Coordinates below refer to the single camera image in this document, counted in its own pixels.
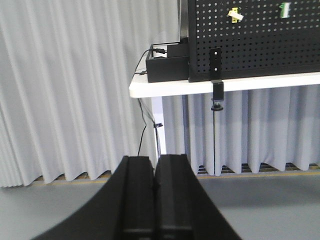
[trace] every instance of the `curtain fold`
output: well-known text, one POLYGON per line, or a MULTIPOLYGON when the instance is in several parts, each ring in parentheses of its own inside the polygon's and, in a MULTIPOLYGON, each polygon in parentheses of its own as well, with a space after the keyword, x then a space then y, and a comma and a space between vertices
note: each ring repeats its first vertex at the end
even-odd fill
MULTIPOLYGON (((95 179, 136 155, 131 76, 150 44, 177 41, 177 12, 171 0, 1 1, 1 171, 14 173, 1 186, 95 179)), ((155 164, 153 138, 149 124, 141 154, 155 164)))
MULTIPOLYGON (((319 164, 320 85, 225 92, 224 110, 214 113, 214 121, 211 98, 209 93, 188 96, 189 132, 184 134, 195 174, 200 165, 219 176, 223 166, 240 174, 246 163, 253 173, 261 163, 280 171, 286 163, 301 170, 319 164)), ((184 124, 166 112, 164 116, 165 122, 175 122, 166 125, 166 134, 184 124)))

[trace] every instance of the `black device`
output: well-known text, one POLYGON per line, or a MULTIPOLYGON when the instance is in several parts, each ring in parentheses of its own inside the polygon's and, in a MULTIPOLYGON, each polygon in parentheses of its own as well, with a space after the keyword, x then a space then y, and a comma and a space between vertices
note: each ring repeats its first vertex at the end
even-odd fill
POLYGON ((148 73, 148 82, 167 82, 187 80, 189 77, 189 45, 188 43, 172 42, 163 44, 152 44, 150 49, 167 48, 166 57, 154 57, 154 52, 149 51, 145 64, 148 73))
POLYGON ((33 240, 240 240, 186 155, 124 156, 83 207, 33 240))
POLYGON ((318 0, 188 0, 188 33, 190 82, 320 71, 318 0))

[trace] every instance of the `cable clip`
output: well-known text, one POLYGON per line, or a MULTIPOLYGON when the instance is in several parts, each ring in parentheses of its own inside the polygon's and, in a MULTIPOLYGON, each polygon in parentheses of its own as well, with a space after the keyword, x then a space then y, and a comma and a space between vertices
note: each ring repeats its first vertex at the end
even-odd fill
POLYGON ((155 129, 160 128, 160 127, 162 127, 162 126, 163 126, 162 123, 155 123, 155 124, 153 124, 153 127, 154 127, 155 129))

